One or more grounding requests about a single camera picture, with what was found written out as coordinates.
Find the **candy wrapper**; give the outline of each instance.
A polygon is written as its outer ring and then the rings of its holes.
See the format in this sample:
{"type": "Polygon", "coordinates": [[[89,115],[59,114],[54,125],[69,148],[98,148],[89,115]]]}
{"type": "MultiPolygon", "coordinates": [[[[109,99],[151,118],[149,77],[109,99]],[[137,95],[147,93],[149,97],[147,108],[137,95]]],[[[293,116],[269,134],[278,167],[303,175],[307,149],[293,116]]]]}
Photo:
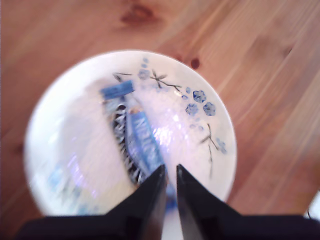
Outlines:
{"type": "MultiPolygon", "coordinates": [[[[160,165],[165,164],[147,116],[134,96],[131,81],[103,88],[100,92],[125,169],[131,181],[139,186],[160,165]]],[[[169,180],[166,194],[166,207],[172,208],[177,201],[169,180]]]]}

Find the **blue flower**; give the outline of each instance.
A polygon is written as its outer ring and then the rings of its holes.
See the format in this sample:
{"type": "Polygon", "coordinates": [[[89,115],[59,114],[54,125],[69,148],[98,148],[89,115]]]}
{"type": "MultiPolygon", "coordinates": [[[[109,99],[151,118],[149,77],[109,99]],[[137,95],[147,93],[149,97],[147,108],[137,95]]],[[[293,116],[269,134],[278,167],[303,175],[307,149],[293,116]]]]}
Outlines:
{"type": "Polygon", "coordinates": [[[139,73],[138,73],[138,77],[141,80],[146,80],[148,79],[150,76],[150,71],[149,70],[145,70],[145,69],[140,69],[139,73]]]}
{"type": "Polygon", "coordinates": [[[198,112],[198,110],[199,109],[198,109],[197,105],[194,103],[190,103],[185,109],[186,113],[191,116],[194,116],[198,112]]]}
{"type": "Polygon", "coordinates": [[[212,104],[211,102],[207,102],[203,106],[203,111],[205,112],[205,114],[207,116],[214,116],[214,115],[216,115],[216,106],[214,104],[212,104]]]}
{"type": "Polygon", "coordinates": [[[193,91],[193,99],[197,102],[197,103],[203,103],[207,97],[204,93],[204,91],[200,90],[200,91],[193,91]]]}
{"type": "Polygon", "coordinates": [[[226,144],[225,144],[223,141],[221,141],[218,137],[216,138],[216,142],[218,143],[221,152],[222,152],[223,154],[226,154],[226,153],[227,153],[226,144]]]}

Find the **wood knot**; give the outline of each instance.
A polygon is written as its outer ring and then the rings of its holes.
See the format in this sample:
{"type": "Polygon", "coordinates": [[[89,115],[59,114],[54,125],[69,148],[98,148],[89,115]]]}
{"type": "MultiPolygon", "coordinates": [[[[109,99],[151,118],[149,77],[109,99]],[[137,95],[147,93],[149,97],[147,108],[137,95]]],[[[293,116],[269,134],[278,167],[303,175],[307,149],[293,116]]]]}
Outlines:
{"type": "Polygon", "coordinates": [[[291,53],[291,51],[292,51],[293,48],[294,48],[294,45],[293,45],[293,44],[287,46],[287,47],[284,49],[284,51],[283,51],[283,56],[284,56],[284,57],[288,56],[288,55],[291,53]]]}
{"type": "Polygon", "coordinates": [[[130,10],[121,17],[121,21],[129,25],[138,25],[155,20],[157,19],[154,16],[154,12],[150,8],[138,3],[134,3],[130,10]]]}
{"type": "Polygon", "coordinates": [[[199,58],[196,57],[196,58],[191,60],[191,67],[193,69],[197,69],[197,68],[199,68],[199,66],[200,66],[199,58]]]}

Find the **wood grain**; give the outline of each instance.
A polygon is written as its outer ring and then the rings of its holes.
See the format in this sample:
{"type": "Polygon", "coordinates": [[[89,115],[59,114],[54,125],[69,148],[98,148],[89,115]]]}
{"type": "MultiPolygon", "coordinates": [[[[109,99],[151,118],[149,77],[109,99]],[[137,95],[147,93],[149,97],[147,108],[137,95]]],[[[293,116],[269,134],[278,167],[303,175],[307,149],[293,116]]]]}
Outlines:
{"type": "Polygon", "coordinates": [[[102,52],[144,49],[193,67],[217,90],[238,147],[228,203],[303,214],[320,186],[318,0],[3,0],[1,239],[41,216],[24,135],[45,89],[102,52]]]}

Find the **ceramic plate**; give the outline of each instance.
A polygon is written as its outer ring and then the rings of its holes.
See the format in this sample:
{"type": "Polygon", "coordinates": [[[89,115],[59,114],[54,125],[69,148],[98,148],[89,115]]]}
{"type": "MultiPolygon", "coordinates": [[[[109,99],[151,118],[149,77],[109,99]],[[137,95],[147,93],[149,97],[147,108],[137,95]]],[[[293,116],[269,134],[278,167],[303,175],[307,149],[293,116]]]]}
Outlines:
{"type": "MultiPolygon", "coordinates": [[[[176,165],[226,200],[237,162],[228,112],[213,88],[170,57],[117,51],[87,59],[62,74],[30,119],[25,170],[45,215],[104,214],[132,194],[131,183],[99,91],[132,80],[176,187],[176,165]]],[[[162,239],[182,239],[177,208],[165,215],[162,239]]]]}

